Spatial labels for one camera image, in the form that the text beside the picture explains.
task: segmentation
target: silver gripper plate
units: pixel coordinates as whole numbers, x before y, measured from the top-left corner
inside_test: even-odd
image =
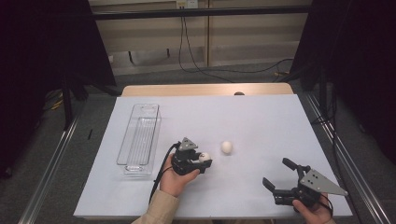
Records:
[[[347,196],[347,191],[341,189],[326,176],[311,169],[300,181],[300,183],[312,190],[321,193],[330,193]]]
[[[193,143],[187,137],[184,137],[183,141],[180,144],[180,147],[178,148],[178,150],[184,151],[184,150],[190,150],[190,149],[195,149],[195,148],[198,148],[198,146],[195,145],[195,143]]]

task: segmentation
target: person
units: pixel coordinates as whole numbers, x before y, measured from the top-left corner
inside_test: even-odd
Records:
[[[319,201],[326,205],[329,205],[327,201],[327,194],[322,194],[324,197],[320,197]],[[330,211],[325,207],[315,204],[312,208],[307,208],[302,202],[299,200],[293,200],[293,206],[299,211],[299,213],[304,217],[306,224],[335,224],[332,216],[330,215]]]
[[[188,183],[195,179],[199,170],[194,170],[186,175],[178,175],[173,169],[169,169],[172,166],[171,160],[174,154],[171,154],[163,167],[163,177],[160,182],[160,189],[156,189],[154,195],[151,198],[151,202],[148,206],[146,214],[135,220],[132,224],[171,224],[175,213],[178,208],[178,196],[183,192],[184,188]],[[320,201],[324,204],[328,204],[324,197],[320,197]],[[300,201],[294,200],[293,206],[300,212],[304,217],[306,224],[334,224],[329,210],[323,206],[317,206],[313,208],[305,207]],[[180,221],[178,224],[209,224],[212,223],[210,220],[197,220],[197,221]],[[253,224],[253,223],[272,223],[270,220],[227,220],[224,223],[233,224]]]

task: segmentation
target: clear plastic container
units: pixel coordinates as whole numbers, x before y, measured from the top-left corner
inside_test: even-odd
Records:
[[[151,175],[160,126],[159,105],[134,105],[117,160],[126,175]]]

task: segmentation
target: cable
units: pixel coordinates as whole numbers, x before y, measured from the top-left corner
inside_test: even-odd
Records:
[[[276,63],[276,78],[272,82],[276,82],[279,79],[280,72],[279,72],[279,64]]]
[[[320,194],[321,197],[325,198],[327,200],[327,202],[329,203],[329,205],[324,204],[322,202],[318,202],[318,204],[320,204],[321,206],[325,207],[327,210],[329,210],[330,212],[330,217],[332,218],[332,214],[334,211],[334,208],[332,207],[332,202],[329,200],[328,197],[324,196],[323,194]]]
[[[152,198],[152,196],[154,195],[155,190],[158,188],[158,185],[160,184],[161,178],[163,177],[163,173],[165,173],[165,171],[167,171],[168,169],[172,168],[172,166],[171,166],[171,167],[168,167],[168,168],[166,168],[165,170],[163,170],[163,167],[165,166],[165,163],[166,163],[166,160],[167,160],[168,157],[169,157],[169,154],[171,153],[172,149],[174,149],[174,148],[176,148],[176,147],[179,147],[179,146],[180,146],[180,142],[175,143],[175,144],[173,144],[173,145],[168,149],[168,151],[166,152],[166,155],[165,155],[165,157],[163,158],[163,164],[161,165],[160,171],[159,171],[158,174],[157,174],[157,178],[155,178],[155,180],[154,180],[154,186],[152,186],[152,190],[151,190],[151,193],[150,193],[150,195],[149,195],[148,203],[151,202],[151,198]]]
[[[334,94],[334,85],[332,85],[332,99],[330,100],[329,105],[327,105],[327,113],[326,115],[322,116],[319,115],[314,120],[310,121],[311,125],[313,124],[322,124],[326,122],[330,122],[331,119],[334,119],[335,113],[337,112],[337,103],[336,103],[336,96]]]
[[[181,47],[182,47],[182,45],[183,45],[184,26],[186,26],[186,38],[187,38],[187,43],[188,43],[188,45],[189,45],[190,56],[191,56],[191,58],[192,58],[192,62],[193,62],[193,64],[194,64],[194,66],[198,69],[198,71],[194,71],[194,72],[188,71],[188,70],[184,69],[184,67],[181,65],[181,61],[180,61],[180,52],[181,52]],[[209,76],[209,77],[216,77],[216,78],[219,78],[219,79],[222,79],[222,80],[225,80],[225,81],[228,81],[228,82],[233,83],[233,81],[231,81],[230,79],[227,79],[227,78],[224,78],[224,77],[218,77],[218,76],[214,76],[214,75],[210,75],[210,74],[208,74],[208,73],[205,73],[205,72],[204,72],[203,70],[201,70],[201,69],[198,67],[198,65],[195,63],[194,57],[192,56],[192,52],[191,52],[190,40],[189,40],[189,35],[188,35],[187,25],[186,25],[186,18],[184,18],[184,17],[181,17],[181,36],[180,36],[180,48],[178,49],[178,64],[179,64],[180,68],[181,68],[183,71],[185,71],[185,72],[188,72],[188,73],[201,72],[202,74],[204,74],[204,75],[206,75],[206,76]]]
[[[334,156],[335,165],[336,165],[336,167],[338,169],[338,174],[340,175],[340,179],[341,179],[341,181],[344,184],[344,188],[346,189],[347,192],[350,192],[348,187],[347,187],[347,184],[346,184],[346,181],[344,179],[344,176],[343,176],[343,174],[341,172],[340,163],[339,163],[339,160],[338,160],[338,157],[337,157],[337,150],[336,150],[336,143],[335,143],[336,142],[336,136],[337,136],[336,119],[335,119],[335,114],[336,114],[336,111],[337,111],[337,100],[336,100],[336,92],[335,92],[334,86],[332,86],[332,98],[334,99],[334,100],[332,100],[332,126],[333,126],[333,129],[332,129],[332,153],[333,153],[333,156]],[[358,218],[358,221],[361,224],[362,223],[361,222],[361,216],[360,216],[358,210],[356,209],[356,204],[353,201],[352,196],[350,194],[348,194],[348,196],[349,196],[349,200],[352,203],[353,209],[355,210],[355,213],[356,213],[356,216]]]
[[[182,47],[182,45],[183,45],[184,27],[186,28],[186,30],[185,30],[185,35],[186,35],[186,38],[187,38],[187,44],[188,44],[188,46],[189,46],[190,56],[191,56],[191,58],[192,58],[192,62],[193,62],[193,64],[194,64],[195,68],[197,68],[196,71],[188,71],[188,70],[186,70],[186,69],[182,66],[182,64],[181,64],[180,54],[181,54],[181,47]],[[188,35],[188,30],[187,30],[186,18],[184,18],[184,17],[181,18],[181,36],[180,36],[180,47],[179,47],[179,50],[178,50],[178,63],[179,63],[180,68],[181,68],[183,71],[185,71],[185,72],[188,72],[188,73],[197,73],[197,72],[200,72],[200,73],[203,73],[203,74],[206,75],[206,76],[220,78],[220,79],[223,79],[223,80],[226,80],[226,81],[229,81],[229,82],[232,82],[232,83],[233,83],[233,81],[231,81],[231,80],[229,80],[229,79],[227,79],[227,78],[218,77],[218,76],[214,76],[214,75],[210,75],[210,74],[208,74],[208,73],[206,73],[206,72],[232,72],[232,73],[247,73],[247,74],[254,74],[254,73],[260,73],[260,72],[268,71],[268,70],[270,70],[270,69],[272,69],[272,68],[274,68],[274,67],[276,67],[276,68],[278,69],[278,66],[279,66],[281,63],[286,62],[286,61],[293,61],[293,59],[283,59],[283,60],[277,62],[277,63],[274,64],[274,65],[271,65],[271,66],[269,66],[269,67],[267,67],[267,68],[264,68],[264,69],[261,69],[261,70],[257,70],[257,71],[237,71],[237,70],[213,69],[213,68],[211,68],[211,69],[207,69],[207,68],[206,68],[206,69],[202,69],[202,68],[198,67],[198,65],[196,64],[196,62],[195,62],[195,60],[194,60],[194,57],[193,57],[193,55],[192,55],[192,52],[191,52],[191,45],[190,45],[190,39],[189,39],[189,35]]]

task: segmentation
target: sleeve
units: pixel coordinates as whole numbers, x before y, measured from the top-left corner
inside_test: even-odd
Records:
[[[336,224],[334,219],[330,219],[328,222],[326,222],[325,224]]]
[[[171,224],[178,208],[178,198],[156,190],[148,211],[133,224]]]

